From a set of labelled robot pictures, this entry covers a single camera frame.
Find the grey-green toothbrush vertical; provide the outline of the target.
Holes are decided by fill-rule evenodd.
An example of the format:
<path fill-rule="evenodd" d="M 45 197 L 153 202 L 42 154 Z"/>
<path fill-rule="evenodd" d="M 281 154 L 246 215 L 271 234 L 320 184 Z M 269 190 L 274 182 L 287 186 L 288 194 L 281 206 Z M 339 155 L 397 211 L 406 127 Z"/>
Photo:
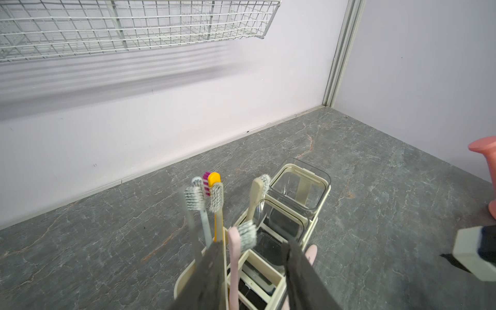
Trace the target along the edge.
<path fill-rule="evenodd" d="M 194 216 L 190 212 L 190 210 L 187 207 L 187 199 L 186 199 L 186 186 L 183 186 L 180 188 L 179 194 L 180 194 L 180 206 L 182 208 L 182 211 L 186 217 L 186 222 L 189 230 L 189 236 L 191 239 L 191 245 L 192 245 L 192 251 L 194 254 L 195 258 L 195 264 L 197 266 L 200 265 L 200 262 L 203 258 L 202 255 L 202 248 L 200 241 L 198 239 L 198 231 L 196 230 L 196 225 L 195 225 L 195 220 Z"/>

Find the yellow toothbrush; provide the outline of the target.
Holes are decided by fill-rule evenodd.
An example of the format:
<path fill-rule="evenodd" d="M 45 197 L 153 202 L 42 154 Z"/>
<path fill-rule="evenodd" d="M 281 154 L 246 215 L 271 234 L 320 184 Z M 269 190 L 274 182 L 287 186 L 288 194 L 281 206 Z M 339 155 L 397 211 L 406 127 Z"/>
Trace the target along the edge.
<path fill-rule="evenodd" d="M 217 172 L 211 173 L 207 178 L 209 193 L 210 193 L 210 208 L 209 210 L 214 213 L 214 241 L 221 242 L 223 240 L 223 183 L 221 176 Z"/>

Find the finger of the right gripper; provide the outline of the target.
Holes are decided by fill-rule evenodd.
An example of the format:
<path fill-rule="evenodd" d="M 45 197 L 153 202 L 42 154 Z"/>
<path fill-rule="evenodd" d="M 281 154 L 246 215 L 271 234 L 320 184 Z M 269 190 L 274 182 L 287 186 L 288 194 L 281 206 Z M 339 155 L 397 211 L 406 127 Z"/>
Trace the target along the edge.
<path fill-rule="evenodd" d="M 453 254 L 451 254 L 451 253 L 440 254 L 440 257 L 446 259 L 452 266 L 454 266 L 460 270 L 466 271 L 467 273 L 470 273 L 470 270 L 468 270 L 462 263 L 460 263 L 458 261 L 458 259 L 456 259 L 453 256 Z"/>

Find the light blue toothbrush vertical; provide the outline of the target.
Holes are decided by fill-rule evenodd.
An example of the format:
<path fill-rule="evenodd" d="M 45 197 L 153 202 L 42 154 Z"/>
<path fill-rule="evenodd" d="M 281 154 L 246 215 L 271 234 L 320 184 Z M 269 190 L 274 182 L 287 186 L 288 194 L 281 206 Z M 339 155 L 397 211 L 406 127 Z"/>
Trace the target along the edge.
<path fill-rule="evenodd" d="M 200 213 L 201 223 L 204 231 L 205 246 L 209 248 L 213 243 L 213 237 L 211 235 L 211 227 L 209 223 L 209 218 L 207 215 L 207 210 L 205 206 L 205 195 L 203 188 L 203 179 L 196 176 L 192 179 L 192 185 L 195 187 L 196 194 L 196 211 Z"/>

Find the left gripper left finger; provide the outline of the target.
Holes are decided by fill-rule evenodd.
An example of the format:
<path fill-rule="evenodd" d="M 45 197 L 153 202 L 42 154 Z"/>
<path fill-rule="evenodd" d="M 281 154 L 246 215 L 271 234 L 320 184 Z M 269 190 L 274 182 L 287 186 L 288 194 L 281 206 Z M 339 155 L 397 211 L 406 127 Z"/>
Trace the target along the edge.
<path fill-rule="evenodd" d="M 223 246 L 214 242 L 169 309 L 220 309 L 223 267 Z"/>

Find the pink toothbrush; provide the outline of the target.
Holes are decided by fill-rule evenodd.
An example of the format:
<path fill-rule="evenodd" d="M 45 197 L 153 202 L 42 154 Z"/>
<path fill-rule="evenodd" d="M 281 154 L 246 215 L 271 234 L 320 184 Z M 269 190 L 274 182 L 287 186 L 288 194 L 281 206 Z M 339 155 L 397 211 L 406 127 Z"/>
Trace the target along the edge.
<path fill-rule="evenodd" d="M 239 259 L 245 251 L 254 248 L 257 244 L 257 227 L 252 220 L 248 220 L 237 227 L 231 227 L 227 231 L 229 237 L 229 255 L 231 264 L 231 280 L 229 290 L 229 308 L 239 309 L 238 285 L 239 285 Z"/>
<path fill-rule="evenodd" d="M 310 245 L 306 251 L 305 256 L 308 259 L 311 266 L 313 265 L 313 263 L 316 259 L 317 253 L 318 253 L 318 247 L 315 244 Z M 287 294 L 285 301 L 281 307 L 281 310 L 290 310 L 289 295 L 288 294 Z"/>

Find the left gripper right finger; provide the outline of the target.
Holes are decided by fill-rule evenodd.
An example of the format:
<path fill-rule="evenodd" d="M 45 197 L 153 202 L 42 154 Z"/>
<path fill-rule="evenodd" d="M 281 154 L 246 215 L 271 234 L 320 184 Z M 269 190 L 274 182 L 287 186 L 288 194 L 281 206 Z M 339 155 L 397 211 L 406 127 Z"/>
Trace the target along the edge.
<path fill-rule="evenodd" d="M 308 256 L 294 240 L 282 245 L 287 300 L 284 309 L 340 309 L 317 275 Z"/>

